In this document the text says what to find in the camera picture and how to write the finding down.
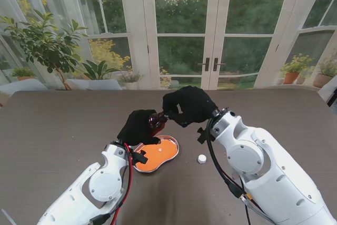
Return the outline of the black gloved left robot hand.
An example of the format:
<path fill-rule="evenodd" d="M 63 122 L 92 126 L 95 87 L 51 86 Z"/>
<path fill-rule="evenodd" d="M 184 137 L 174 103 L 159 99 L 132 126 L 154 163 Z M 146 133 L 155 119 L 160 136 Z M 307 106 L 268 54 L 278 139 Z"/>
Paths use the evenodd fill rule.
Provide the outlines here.
<path fill-rule="evenodd" d="M 155 110 L 133 111 L 117 135 L 117 139 L 129 146 L 136 146 L 140 143 L 144 145 L 158 144 L 160 139 L 154 136 L 149 124 L 150 116 L 155 113 Z"/>

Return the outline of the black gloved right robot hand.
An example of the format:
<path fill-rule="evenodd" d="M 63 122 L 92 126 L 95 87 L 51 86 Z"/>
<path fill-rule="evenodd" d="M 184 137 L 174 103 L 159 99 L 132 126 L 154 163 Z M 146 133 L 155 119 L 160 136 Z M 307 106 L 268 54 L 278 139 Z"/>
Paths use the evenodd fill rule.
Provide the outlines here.
<path fill-rule="evenodd" d="M 213 112 L 218 110 L 205 91 L 195 86 L 185 86 L 164 95 L 162 108 L 170 120 L 183 128 L 211 119 Z"/>

